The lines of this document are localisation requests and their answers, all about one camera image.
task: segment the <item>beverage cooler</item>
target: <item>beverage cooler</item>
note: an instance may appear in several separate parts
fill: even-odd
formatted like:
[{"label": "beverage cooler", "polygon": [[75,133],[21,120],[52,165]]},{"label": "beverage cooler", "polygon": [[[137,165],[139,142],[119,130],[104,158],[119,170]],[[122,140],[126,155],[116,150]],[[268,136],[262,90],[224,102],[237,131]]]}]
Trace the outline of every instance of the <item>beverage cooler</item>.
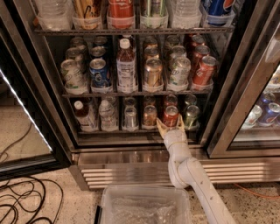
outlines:
[{"label": "beverage cooler", "polygon": [[278,0],[85,2],[0,1],[2,79],[50,148],[3,179],[69,167],[82,190],[169,186],[155,118],[179,114],[214,183],[280,179]]}]

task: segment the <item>speckled floor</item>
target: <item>speckled floor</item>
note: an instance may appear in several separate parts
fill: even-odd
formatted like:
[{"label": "speckled floor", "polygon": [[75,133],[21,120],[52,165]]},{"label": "speckled floor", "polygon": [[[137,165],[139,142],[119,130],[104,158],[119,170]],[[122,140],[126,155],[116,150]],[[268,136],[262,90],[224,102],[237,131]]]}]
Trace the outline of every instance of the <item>speckled floor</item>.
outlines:
[{"label": "speckled floor", "polygon": [[[63,189],[64,199],[61,211],[59,212],[56,223],[58,224],[86,224],[94,223],[95,212],[97,205],[100,205],[102,199],[102,191],[81,191],[76,185],[73,177],[68,169],[59,171],[51,171],[35,175],[38,179],[50,179],[57,182]],[[17,182],[20,179],[13,179],[11,182]],[[46,216],[53,221],[58,210],[61,192],[60,189],[52,182],[43,181],[45,183],[46,196],[45,204],[36,217]],[[12,202],[12,199],[3,198],[2,196],[11,193],[10,190],[1,190],[1,185],[5,182],[0,182],[0,205],[3,203]],[[251,191],[276,196],[280,194],[280,185],[278,183],[254,183],[241,184],[246,186]],[[280,224],[280,199],[263,199],[256,197],[244,190],[237,188],[235,185],[217,185],[218,193],[226,203],[228,210],[233,215],[236,223],[253,224],[253,223],[269,223]],[[21,191],[30,189],[28,184],[20,186]],[[190,197],[192,223],[204,224],[207,223],[207,218],[203,209],[191,188],[186,189]],[[38,197],[29,197],[24,201],[25,205],[33,205],[35,207],[39,203]],[[26,223],[32,216],[27,214],[22,209],[18,209],[19,218],[17,223]],[[0,220],[4,217],[6,208],[0,207]]]}]

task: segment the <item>metal base of refrigerator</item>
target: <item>metal base of refrigerator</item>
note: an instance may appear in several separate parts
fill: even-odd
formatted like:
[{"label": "metal base of refrigerator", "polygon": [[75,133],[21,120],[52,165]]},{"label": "metal base of refrigerator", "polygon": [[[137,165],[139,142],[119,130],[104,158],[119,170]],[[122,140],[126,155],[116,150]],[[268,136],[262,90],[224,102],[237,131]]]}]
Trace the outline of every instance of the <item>metal base of refrigerator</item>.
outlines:
[{"label": "metal base of refrigerator", "polygon": [[[214,184],[280,181],[280,157],[210,159],[202,149],[192,154]],[[85,191],[108,185],[171,186],[168,158],[165,149],[88,151],[73,154],[69,170]]]}]

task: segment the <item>black cable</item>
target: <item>black cable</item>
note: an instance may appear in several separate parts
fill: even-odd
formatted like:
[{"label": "black cable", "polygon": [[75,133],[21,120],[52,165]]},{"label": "black cable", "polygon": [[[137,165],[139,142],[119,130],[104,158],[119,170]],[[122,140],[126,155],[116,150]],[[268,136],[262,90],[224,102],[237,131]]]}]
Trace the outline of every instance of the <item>black cable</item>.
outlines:
[{"label": "black cable", "polygon": [[[8,157],[9,157],[9,154],[7,153],[7,151],[9,150],[9,148],[11,148],[13,145],[17,144],[18,142],[20,142],[21,140],[23,140],[29,133],[29,131],[31,130],[32,128],[32,123],[30,122],[30,125],[29,125],[29,128],[28,130],[15,142],[9,144],[6,148],[3,149],[2,152],[0,152],[0,163],[4,162]],[[4,161],[1,161],[1,158],[2,156],[6,154],[6,158],[4,159]]]},{"label": "black cable", "polygon": [[[16,206],[21,207],[21,209],[23,211],[25,211],[26,213],[29,214],[33,214],[33,216],[26,222],[26,224],[33,224],[36,223],[37,221],[47,221],[48,223],[55,223],[55,221],[58,219],[59,213],[61,211],[62,208],[62,203],[63,203],[63,199],[64,199],[64,193],[63,193],[63,189],[61,188],[61,186],[56,183],[55,181],[52,181],[50,179],[38,179],[38,178],[34,178],[34,177],[27,177],[31,180],[26,180],[26,181],[21,181],[18,183],[14,183],[14,184],[9,184],[10,182],[8,181],[7,183],[5,183],[4,185],[0,185],[0,192],[4,191],[4,190],[10,190],[14,195],[12,194],[5,194],[0,196],[1,198],[7,197],[7,198],[12,198],[15,200],[15,202],[11,205],[0,205],[0,207],[9,207],[10,210],[5,214],[5,216],[0,220],[0,223],[3,223],[3,221],[6,219],[6,217],[13,211],[14,212],[14,217],[13,220],[11,221],[10,224],[14,224],[16,223],[16,221],[18,220],[18,209],[16,208]],[[46,186],[44,184],[44,182],[51,182],[53,184],[55,184],[59,189],[60,189],[60,193],[61,193],[61,197],[60,197],[60,202],[59,202],[59,207],[58,210],[55,214],[55,217],[53,219],[53,221],[51,221],[50,218],[48,217],[38,217],[36,218],[36,216],[38,215],[39,211],[41,211],[44,202],[45,202],[45,198],[46,198]],[[17,192],[15,189],[13,189],[14,187],[17,186],[21,186],[21,185],[26,185],[29,184],[31,185],[31,188],[28,189],[27,191],[23,192],[23,193],[19,193]],[[35,190],[36,188],[36,184],[39,184],[40,191],[39,190]],[[23,204],[21,203],[21,200],[25,200],[28,199],[28,197],[33,197],[33,196],[39,196],[40,198],[40,202],[37,208],[33,209],[33,210],[28,210],[26,208],[24,208]]]}]

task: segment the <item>orange cable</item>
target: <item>orange cable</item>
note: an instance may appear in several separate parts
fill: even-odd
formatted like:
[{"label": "orange cable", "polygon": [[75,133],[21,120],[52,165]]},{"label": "orange cable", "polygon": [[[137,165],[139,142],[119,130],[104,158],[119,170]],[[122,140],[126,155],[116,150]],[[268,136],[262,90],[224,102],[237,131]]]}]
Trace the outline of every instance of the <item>orange cable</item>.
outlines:
[{"label": "orange cable", "polygon": [[248,193],[251,193],[251,194],[254,194],[255,196],[258,196],[258,197],[261,197],[261,198],[265,198],[265,199],[270,199],[270,200],[276,200],[276,199],[280,199],[280,196],[268,196],[268,195],[263,195],[263,194],[260,194],[260,193],[257,193],[257,192],[252,192],[250,191],[249,189],[243,187],[243,186],[240,186],[238,184],[234,184],[235,186],[238,186],[240,187],[242,190],[248,192]]}]

